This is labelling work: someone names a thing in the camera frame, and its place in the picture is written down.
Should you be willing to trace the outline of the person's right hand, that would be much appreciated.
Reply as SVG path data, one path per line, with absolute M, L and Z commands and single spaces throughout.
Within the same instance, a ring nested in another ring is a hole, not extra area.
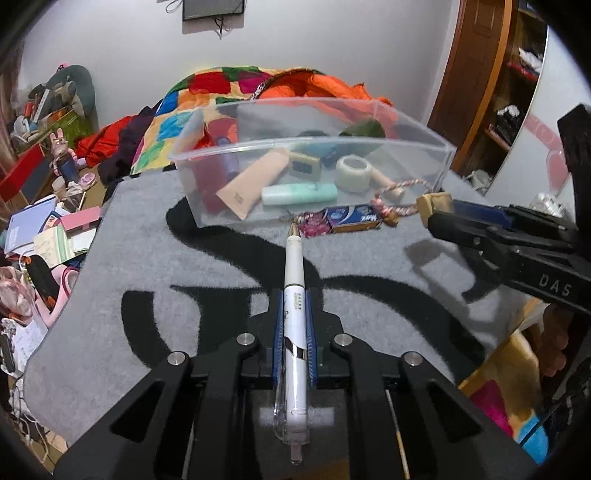
M 557 305 L 549 305 L 543 314 L 543 332 L 537 350 L 542 377 L 554 377 L 566 363 L 564 350 L 568 346 L 568 327 L 572 314 Z

